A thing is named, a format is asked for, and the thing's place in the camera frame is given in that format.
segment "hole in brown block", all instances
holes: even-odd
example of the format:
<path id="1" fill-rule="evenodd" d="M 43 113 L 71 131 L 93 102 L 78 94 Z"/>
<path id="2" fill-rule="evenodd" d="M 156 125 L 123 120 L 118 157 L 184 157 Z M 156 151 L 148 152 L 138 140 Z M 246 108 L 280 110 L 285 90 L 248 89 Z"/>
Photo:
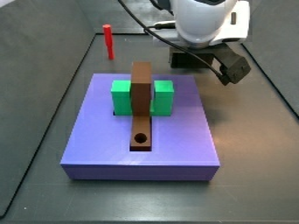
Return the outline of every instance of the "hole in brown block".
<path id="1" fill-rule="evenodd" d="M 138 143 L 138 144 L 142 144 L 146 140 L 146 136 L 144 133 L 137 133 L 134 135 L 134 141 Z"/>

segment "wooden slot block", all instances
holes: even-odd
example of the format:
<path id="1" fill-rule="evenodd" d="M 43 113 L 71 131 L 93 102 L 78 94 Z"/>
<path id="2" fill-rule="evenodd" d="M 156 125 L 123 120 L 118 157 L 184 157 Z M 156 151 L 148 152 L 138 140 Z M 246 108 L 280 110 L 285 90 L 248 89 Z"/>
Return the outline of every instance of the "wooden slot block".
<path id="1" fill-rule="evenodd" d="M 152 68 L 149 62 L 133 62 L 130 77 L 130 104 L 133 116 L 150 113 Z"/>
<path id="2" fill-rule="evenodd" d="M 130 151 L 152 150 L 152 119 L 150 116 L 133 116 L 130 131 Z"/>
<path id="3" fill-rule="evenodd" d="M 152 150 L 150 124 L 152 68 L 149 62 L 133 62 L 130 76 L 131 132 L 130 151 Z"/>

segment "dark tabletop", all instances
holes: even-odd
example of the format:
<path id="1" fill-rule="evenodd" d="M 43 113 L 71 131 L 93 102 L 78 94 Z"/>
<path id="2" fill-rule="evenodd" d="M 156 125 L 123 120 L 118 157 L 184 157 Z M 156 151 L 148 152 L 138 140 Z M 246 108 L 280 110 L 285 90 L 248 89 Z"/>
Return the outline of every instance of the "dark tabletop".
<path id="1" fill-rule="evenodd" d="M 206 69 L 170 69 L 149 37 L 114 42 L 109 61 L 93 41 L 3 221 L 299 221 L 297 120 L 241 45 L 252 72 L 222 87 Z M 91 74 L 129 73 L 133 60 L 154 74 L 193 74 L 221 163 L 209 183 L 71 181 L 59 167 Z"/>

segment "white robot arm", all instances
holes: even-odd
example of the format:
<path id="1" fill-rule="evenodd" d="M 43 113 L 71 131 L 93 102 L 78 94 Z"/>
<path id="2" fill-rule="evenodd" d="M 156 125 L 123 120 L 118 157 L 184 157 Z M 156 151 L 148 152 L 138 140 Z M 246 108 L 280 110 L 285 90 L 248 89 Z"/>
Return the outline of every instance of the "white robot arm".
<path id="1" fill-rule="evenodd" d="M 174 30 L 156 33 L 178 46 L 204 48 L 224 42 L 242 42 L 248 36 L 249 6 L 238 0 L 157 0 L 173 14 Z"/>
<path id="2" fill-rule="evenodd" d="M 248 35 L 249 7 L 245 0 L 149 0 L 158 10 L 168 10 L 173 21 L 152 26 L 137 19 L 117 0 L 154 46 L 170 46 L 170 67 L 209 68 L 222 85 L 238 83 L 250 68 L 244 57 L 233 53 L 226 42 L 242 42 Z M 218 71 L 212 60 L 220 63 Z"/>

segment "purple box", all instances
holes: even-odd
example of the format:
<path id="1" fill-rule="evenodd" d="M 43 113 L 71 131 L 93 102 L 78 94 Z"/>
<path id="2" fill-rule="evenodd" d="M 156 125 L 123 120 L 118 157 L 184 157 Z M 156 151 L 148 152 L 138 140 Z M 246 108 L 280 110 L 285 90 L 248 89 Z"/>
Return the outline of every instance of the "purple box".
<path id="1" fill-rule="evenodd" d="M 190 75 L 172 81 L 172 116 L 152 118 L 152 151 L 129 151 L 131 116 L 113 116 L 111 81 L 129 74 L 93 74 L 59 165 L 70 179 L 210 180 L 220 161 Z"/>

